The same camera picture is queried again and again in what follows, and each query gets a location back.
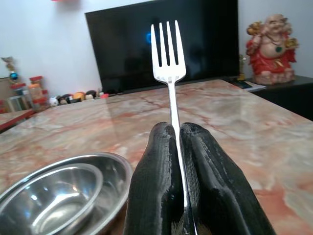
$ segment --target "fork handle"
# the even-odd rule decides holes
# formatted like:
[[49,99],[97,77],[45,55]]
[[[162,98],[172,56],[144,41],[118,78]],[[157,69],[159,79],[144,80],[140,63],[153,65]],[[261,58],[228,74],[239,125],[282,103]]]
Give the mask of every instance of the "fork handle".
[[180,147],[180,135],[179,135],[180,124],[179,124],[179,115],[178,115],[178,108],[177,108],[177,101],[176,101],[176,89],[175,89],[175,83],[172,82],[172,79],[169,79],[168,92],[169,92],[169,97],[170,97],[171,123],[175,131],[176,148],[177,148],[179,169],[180,169],[181,180],[182,180],[182,190],[183,190],[183,198],[184,198],[183,227],[184,227],[184,230],[188,231],[190,235],[197,235],[197,231],[195,228],[195,221],[192,216],[190,198],[188,194],[188,185],[187,185],[185,166],[184,166],[184,162],[182,158],[182,149]]
[[176,89],[175,89],[175,83],[169,82],[168,83],[168,92],[170,97],[170,111],[171,111],[171,123],[175,131],[175,137],[176,137],[176,147],[178,152],[178,160],[179,160],[179,167],[181,172],[181,178],[182,178],[182,186],[183,186],[183,194],[184,194],[184,207],[187,207],[189,204],[189,197],[188,197],[188,189],[187,189],[187,180],[186,180],[186,173],[185,173],[185,167],[183,164],[182,154],[181,154],[181,147],[180,147],[180,138],[179,138],[179,115],[178,115],[178,109],[177,109],[177,102],[176,102]]

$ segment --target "television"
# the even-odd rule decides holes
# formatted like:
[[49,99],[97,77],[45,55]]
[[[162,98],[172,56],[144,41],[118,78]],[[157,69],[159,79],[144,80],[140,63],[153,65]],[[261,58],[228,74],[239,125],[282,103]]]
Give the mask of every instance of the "television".
[[154,24],[159,35],[163,23],[167,44],[167,21],[174,48],[174,22],[179,23],[186,63],[186,76],[179,83],[239,74],[237,0],[154,0],[88,12],[86,19],[105,93],[161,85],[153,78],[150,33]]

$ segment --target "metal bowl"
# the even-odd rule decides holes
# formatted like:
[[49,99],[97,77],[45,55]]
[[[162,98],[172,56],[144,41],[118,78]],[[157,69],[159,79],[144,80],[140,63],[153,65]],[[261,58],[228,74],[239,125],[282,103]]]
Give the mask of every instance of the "metal bowl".
[[43,172],[0,204],[0,234],[74,234],[92,211],[103,183],[89,164],[70,164]]
[[103,174],[103,184],[89,220],[83,225],[77,235],[97,235],[104,233],[111,222],[120,212],[128,198],[129,185],[133,173],[132,166],[127,160],[112,153],[93,153],[48,165],[16,182],[0,195],[0,203],[4,201],[16,188],[26,184],[34,177],[67,164],[86,163],[96,166]]

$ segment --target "metal fork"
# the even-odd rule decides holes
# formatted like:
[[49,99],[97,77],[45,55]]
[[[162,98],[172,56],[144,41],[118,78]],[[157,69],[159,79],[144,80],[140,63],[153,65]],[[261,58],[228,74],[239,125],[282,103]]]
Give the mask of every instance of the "metal fork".
[[[167,65],[162,23],[159,23],[160,42],[161,42],[161,62],[162,62],[162,66],[160,66],[158,62],[158,55],[157,55],[157,42],[156,42],[155,29],[154,29],[154,25],[151,25],[151,48],[152,48],[153,75],[157,81],[165,83],[168,86],[169,97],[170,97],[171,123],[175,131],[179,167],[180,167],[182,185],[183,185],[184,214],[185,214],[184,219],[188,220],[188,217],[190,218],[191,216],[191,205],[190,205],[190,199],[189,199],[189,194],[188,194],[185,167],[183,164],[182,152],[181,152],[180,141],[179,141],[180,124],[179,124],[179,114],[178,114],[178,109],[177,109],[176,89],[175,89],[175,83],[183,79],[186,75],[186,65],[185,65],[184,53],[182,49],[178,22],[175,21],[178,64],[176,64],[175,62],[174,49],[173,49],[169,22],[166,22],[166,26],[167,26],[170,65]],[[189,224],[187,226],[193,227],[195,229],[195,224],[194,224],[193,219],[191,223],[192,224]]]

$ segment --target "marble countertop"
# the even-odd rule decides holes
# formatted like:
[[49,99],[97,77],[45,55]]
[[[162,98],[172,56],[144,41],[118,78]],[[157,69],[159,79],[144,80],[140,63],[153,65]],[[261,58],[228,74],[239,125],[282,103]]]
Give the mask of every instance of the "marble countertop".
[[[277,234],[313,235],[313,122],[220,80],[178,86],[177,93],[181,123],[212,133]],[[151,128],[169,120],[166,88],[50,108],[0,134],[0,191],[83,153],[113,152],[136,167]]]
[[34,114],[32,109],[0,114],[0,131]]

